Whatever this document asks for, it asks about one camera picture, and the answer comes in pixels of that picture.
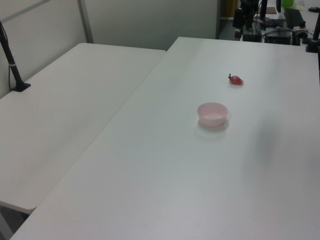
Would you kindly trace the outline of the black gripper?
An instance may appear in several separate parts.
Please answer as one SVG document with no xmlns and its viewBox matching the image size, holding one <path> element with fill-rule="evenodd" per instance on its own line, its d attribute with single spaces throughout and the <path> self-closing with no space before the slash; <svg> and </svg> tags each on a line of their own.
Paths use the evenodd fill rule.
<svg viewBox="0 0 320 240">
<path fill-rule="evenodd" d="M 258 9 L 258 0 L 240 0 L 240 7 L 235 9 L 232 27 L 234 28 L 234 37 L 240 40 L 242 37 L 242 30 L 244 25 L 244 11 L 245 14 L 245 29 L 250 30 L 253 24 L 254 12 Z"/>
</svg>

